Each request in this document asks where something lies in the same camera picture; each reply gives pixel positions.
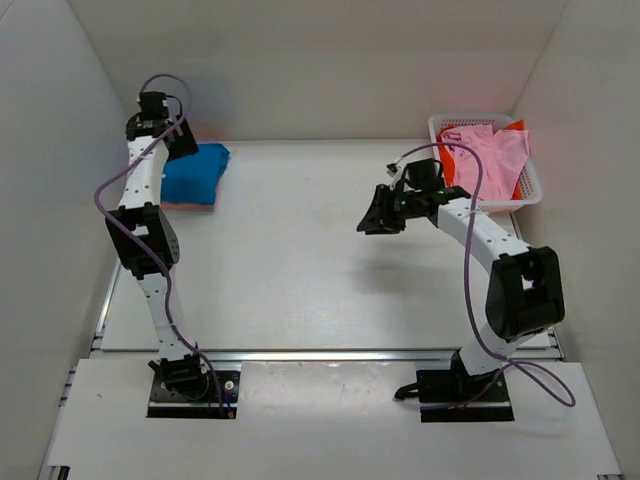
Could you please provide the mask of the blue polo t-shirt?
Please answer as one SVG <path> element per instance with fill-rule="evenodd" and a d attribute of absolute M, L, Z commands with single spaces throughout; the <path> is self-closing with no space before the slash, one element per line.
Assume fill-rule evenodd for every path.
<path fill-rule="evenodd" d="M 176 206 L 212 208 L 230 151 L 220 143 L 199 144 L 195 154 L 167 162 L 161 182 L 161 202 Z"/>

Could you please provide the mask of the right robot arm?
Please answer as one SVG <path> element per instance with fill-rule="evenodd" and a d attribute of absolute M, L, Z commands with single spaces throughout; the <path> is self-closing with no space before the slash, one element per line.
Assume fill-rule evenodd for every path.
<path fill-rule="evenodd" d="M 564 319 L 558 256 L 549 247 L 530 246 L 476 211 L 471 194 L 459 186 L 446 186 L 433 160 L 411 162 L 393 173 L 391 184 L 376 186 L 357 231 L 399 234 L 407 221 L 425 218 L 464 247 L 465 264 L 476 260 L 489 277 L 486 322 L 472 328 L 473 341 L 457 354 L 462 366 L 448 376 L 452 395 L 471 400 L 484 388 L 483 375 Z"/>

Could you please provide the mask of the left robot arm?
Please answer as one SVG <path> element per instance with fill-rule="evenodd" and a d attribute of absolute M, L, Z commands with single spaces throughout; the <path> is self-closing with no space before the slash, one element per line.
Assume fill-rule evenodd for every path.
<path fill-rule="evenodd" d="M 182 118 L 171 115 L 170 98 L 157 91 L 139 94 L 139 112 L 125 128 L 132 169 L 117 208 L 109 212 L 115 220 L 106 224 L 122 266 L 136 279 L 150 310 L 159 348 L 150 368 L 172 394 L 193 400 L 208 389 L 209 373 L 176 332 L 181 310 L 170 283 L 180 246 L 161 208 L 161 183 L 167 162 L 198 147 L 187 127 L 162 136 Z"/>

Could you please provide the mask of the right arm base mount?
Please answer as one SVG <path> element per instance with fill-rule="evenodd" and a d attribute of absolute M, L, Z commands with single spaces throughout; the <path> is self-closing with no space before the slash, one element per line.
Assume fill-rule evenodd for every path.
<path fill-rule="evenodd" d="M 417 399 L 422 423 L 515 420 L 503 370 L 469 376 L 457 360 L 448 369 L 418 369 L 415 382 L 400 387 L 393 399 Z"/>

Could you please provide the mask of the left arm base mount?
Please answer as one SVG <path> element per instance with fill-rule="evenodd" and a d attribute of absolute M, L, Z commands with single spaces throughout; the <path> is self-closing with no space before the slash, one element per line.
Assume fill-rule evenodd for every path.
<path fill-rule="evenodd" d="M 200 358 L 186 355 L 181 360 L 150 361 L 153 371 L 146 416 L 155 419 L 217 419 L 237 417 L 241 387 L 239 364 L 210 369 L 197 365 Z"/>

